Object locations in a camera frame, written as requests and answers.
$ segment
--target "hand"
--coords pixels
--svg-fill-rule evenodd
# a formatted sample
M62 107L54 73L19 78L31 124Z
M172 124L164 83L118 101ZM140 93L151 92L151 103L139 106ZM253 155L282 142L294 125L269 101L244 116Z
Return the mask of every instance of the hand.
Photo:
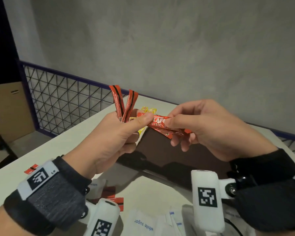
M137 111L134 109L131 116L137 116ZM109 113L64 159L80 174L92 178L110 168L122 154L132 153L137 146L138 130L152 120L153 114L148 113L122 123L116 112Z
M183 151L187 151L191 144L200 143L218 159L230 161L277 150L262 134L214 100L204 99L180 104L168 116L172 118L165 120L167 127L193 131L185 137L173 136L172 146L181 141Z

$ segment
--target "dark brown tray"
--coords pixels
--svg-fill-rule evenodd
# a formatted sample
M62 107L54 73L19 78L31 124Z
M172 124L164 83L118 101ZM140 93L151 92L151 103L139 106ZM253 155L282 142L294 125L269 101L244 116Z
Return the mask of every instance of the dark brown tray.
M203 145L190 146L183 152L180 145L173 147L170 140L161 133L148 128L135 152L122 155L118 161L135 170L148 170L162 175L167 180L191 189L191 170L215 171L219 179L228 178L228 162L217 159Z

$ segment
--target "purple metal frame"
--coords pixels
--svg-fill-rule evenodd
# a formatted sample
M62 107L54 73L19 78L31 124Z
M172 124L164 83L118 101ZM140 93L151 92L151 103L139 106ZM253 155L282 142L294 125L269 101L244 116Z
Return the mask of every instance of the purple metal frame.
M68 79L75 80L75 81L86 83L86 84L89 84L89 85L92 85L92 86L98 86L100 88L104 88L104 89L109 90L109 86L106 85L106 84L103 84L103 83L99 83L99 82L92 81L92 80L89 80L89 79L81 78L81 77L78 77L76 75L71 75L71 74L61 72L61 71L57 71L57 70L54 70L54 69L50 69L50 68L47 68L47 67L39 66L39 65L36 65L36 64L33 64L33 63L28 63L28 62L25 62L25 61L18 61L18 66L19 66L19 70L20 70L20 74L21 74L21 78L22 78L22 83L23 83L25 95L26 95L26 98L27 98L27 101L28 101L28 104L29 104L29 107L30 107L30 111L31 111L31 115L32 115L32 118L33 118L35 129L37 131L45 134L45 135L48 135L48 136L52 137L52 138L56 137L56 135L54 135L54 134L52 134L52 133L50 133L48 131L42 130L39 127L39 122L38 122L38 119L37 119L37 116L36 116L35 107L34 107L34 104L33 104L33 101L32 101L32 96L31 96L30 89L29 89L29 86L28 86L28 83L27 83L27 79L26 79L26 75L25 75L23 65L28 66L28 67L32 67L32 68L35 68L35 69L39 69L39 70L42 70L42 71L46 71L46 72L49 72L51 74L59 75L59 76L62 76L62 77L68 78ZM125 89L122 89L121 92L123 94L126 94L126 95L129 94L129 91L125 90ZM140 95L148 97L148 98L160 100L160 101L163 101L163 102L172 103L172 102L165 101L165 100L158 99L158 98L154 98L154 97L151 97L151 96L147 96L147 95L143 95L143 94L140 94ZM282 138L285 138L285 139L290 139L292 141L295 141L295 134L279 131L279 130L276 130L276 129L272 129L272 128L268 128L268 127L264 127L264 126L260 126L260 125L256 125L256 124L252 124L252 123L248 123L248 124L251 124L251 125L254 125L254 126L257 126L257 127L262 127L262 128L269 129L278 137L282 137Z

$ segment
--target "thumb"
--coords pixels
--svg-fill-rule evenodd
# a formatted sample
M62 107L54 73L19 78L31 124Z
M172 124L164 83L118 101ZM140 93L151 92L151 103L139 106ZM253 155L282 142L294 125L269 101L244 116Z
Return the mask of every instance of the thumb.
M200 128L200 115L183 115L178 114L175 117L168 118L164 121L166 127L169 128L188 128L196 131Z
M139 131L141 128L147 126L150 122L153 121L154 115L149 112L141 117L138 117L132 121L129 121L123 125L123 131L127 135L131 135L132 133Z

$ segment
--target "right hand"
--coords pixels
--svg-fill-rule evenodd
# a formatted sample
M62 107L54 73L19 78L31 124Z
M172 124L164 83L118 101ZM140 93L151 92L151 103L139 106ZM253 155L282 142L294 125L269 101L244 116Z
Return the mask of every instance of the right hand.
M193 132L184 137L173 135L172 146L181 142L183 151L191 144L200 143L218 159L230 161L277 150L262 134L211 99L180 104L168 116L172 118L165 120L167 127L187 128Z

